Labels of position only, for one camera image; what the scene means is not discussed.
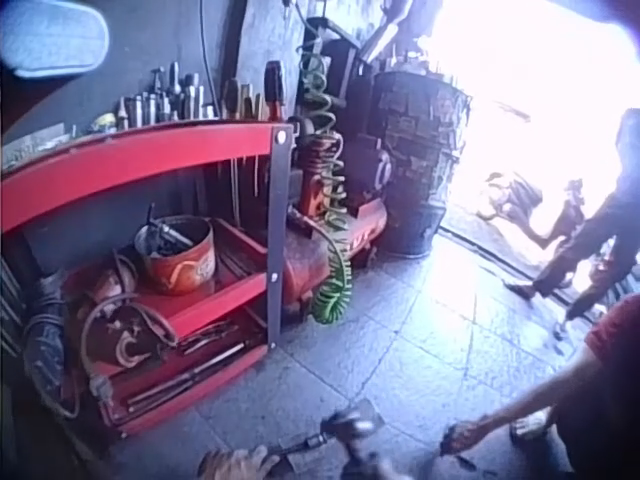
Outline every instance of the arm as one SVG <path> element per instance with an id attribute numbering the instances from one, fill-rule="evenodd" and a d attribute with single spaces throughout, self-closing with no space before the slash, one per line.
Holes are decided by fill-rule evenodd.
<path id="1" fill-rule="evenodd" d="M 601 369 L 600 360 L 588 346 L 584 346 L 572 364 L 537 385 L 518 400 L 484 416 L 478 423 L 487 430 L 487 433 L 490 433 L 518 418 L 557 405 L 594 378 Z"/>

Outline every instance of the black pants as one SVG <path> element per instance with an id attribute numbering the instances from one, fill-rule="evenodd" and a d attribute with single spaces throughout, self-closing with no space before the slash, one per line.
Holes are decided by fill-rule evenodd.
<path id="1" fill-rule="evenodd" d="M 640 204 L 624 202 L 615 192 L 540 272 L 533 281 L 536 291 L 544 297 L 550 295 L 568 272 L 574 271 L 581 260 L 599 252 L 612 237 L 615 237 L 611 252 L 614 265 L 608 282 L 594 284 L 585 290 L 567 310 L 567 318 L 575 318 L 589 310 L 609 288 L 629 274 L 640 249 Z"/>

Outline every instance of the man walking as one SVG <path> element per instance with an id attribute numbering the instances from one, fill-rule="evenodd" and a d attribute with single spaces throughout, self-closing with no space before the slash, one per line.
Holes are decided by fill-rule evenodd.
<path id="1" fill-rule="evenodd" d="M 607 275 L 601 276 L 569 306 L 564 320 L 554 329 L 558 339 L 564 337 L 567 322 L 593 307 L 636 263 L 640 249 L 640 108 L 628 109 L 622 116 L 616 148 L 622 170 L 614 192 L 533 282 L 505 282 L 509 290 L 527 300 L 537 293 L 546 297 L 581 260 L 598 253 L 607 240 L 615 237 Z"/>

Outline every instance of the bolt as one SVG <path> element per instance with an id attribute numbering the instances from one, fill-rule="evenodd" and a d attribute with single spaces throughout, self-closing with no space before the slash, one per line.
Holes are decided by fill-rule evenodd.
<path id="1" fill-rule="evenodd" d="M 276 143 L 278 145 L 282 145 L 287 140 L 287 132 L 284 130 L 280 130 L 276 133 Z"/>

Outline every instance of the metal post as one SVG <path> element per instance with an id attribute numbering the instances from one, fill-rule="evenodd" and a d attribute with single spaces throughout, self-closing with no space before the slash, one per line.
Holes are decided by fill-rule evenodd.
<path id="1" fill-rule="evenodd" d="M 275 347 L 280 337 L 282 272 L 286 234 L 289 169 L 293 126 L 274 125 L 269 162 L 269 214 L 267 225 L 267 341 Z"/>

